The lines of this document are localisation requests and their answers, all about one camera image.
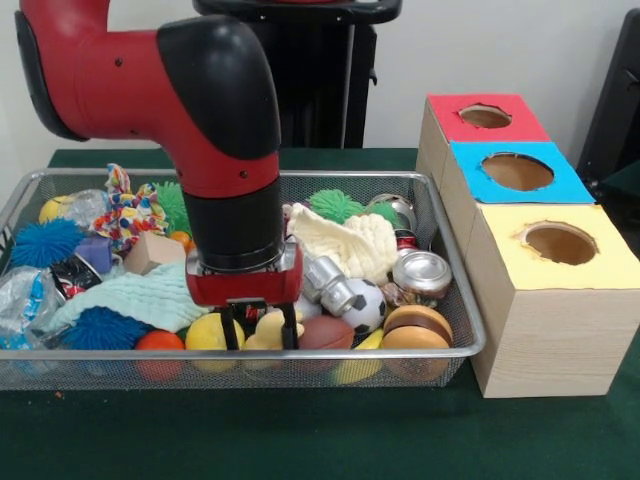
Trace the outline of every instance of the orange ball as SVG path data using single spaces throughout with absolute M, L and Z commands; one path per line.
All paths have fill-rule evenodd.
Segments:
M 184 342 L 175 333 L 156 330 L 142 337 L 136 350 L 184 350 Z M 154 382 L 167 382 L 177 377 L 183 367 L 184 362 L 179 360 L 141 360 L 136 363 L 140 375 Z
M 191 237 L 187 232 L 177 231 L 173 232 L 169 235 L 171 240 L 175 240 L 176 242 L 180 242 L 184 247 L 185 252 L 189 253 L 189 244 L 191 244 Z

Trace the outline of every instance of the round hole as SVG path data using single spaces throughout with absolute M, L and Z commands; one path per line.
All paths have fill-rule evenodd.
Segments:
M 499 107 L 471 105 L 460 110 L 460 117 L 466 123 L 480 128 L 504 128 L 511 125 L 511 115 Z
M 482 162 L 487 174 L 499 185 L 529 192 L 553 182 L 553 170 L 527 155 L 497 153 Z
M 598 251 L 587 233 L 563 223 L 535 227 L 527 233 L 525 240 L 543 258 L 569 265 L 587 263 Z

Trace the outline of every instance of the red box top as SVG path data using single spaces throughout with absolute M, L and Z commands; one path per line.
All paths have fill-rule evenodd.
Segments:
M 449 142 L 548 142 L 520 95 L 429 95 Z

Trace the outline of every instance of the light green towel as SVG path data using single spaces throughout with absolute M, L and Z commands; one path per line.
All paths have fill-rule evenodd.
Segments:
M 76 295 L 45 327 L 48 333 L 75 325 L 83 311 L 106 307 L 156 328 L 177 332 L 208 310 L 193 303 L 184 263 L 160 265 L 147 275 L 126 273 Z

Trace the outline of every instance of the yellow ball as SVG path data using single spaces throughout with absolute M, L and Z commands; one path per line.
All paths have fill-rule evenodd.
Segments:
M 244 347 L 245 336 L 242 327 L 233 321 L 238 337 L 238 346 Z M 222 329 L 222 317 L 219 313 L 210 313 L 191 324 L 185 339 L 187 350 L 226 350 L 227 342 Z M 224 372 L 233 368 L 235 361 L 229 360 L 195 360 L 194 365 L 205 372 Z
M 64 215 L 71 202 L 73 202 L 73 199 L 68 195 L 52 198 L 40 209 L 38 222 L 49 222 L 61 215 Z

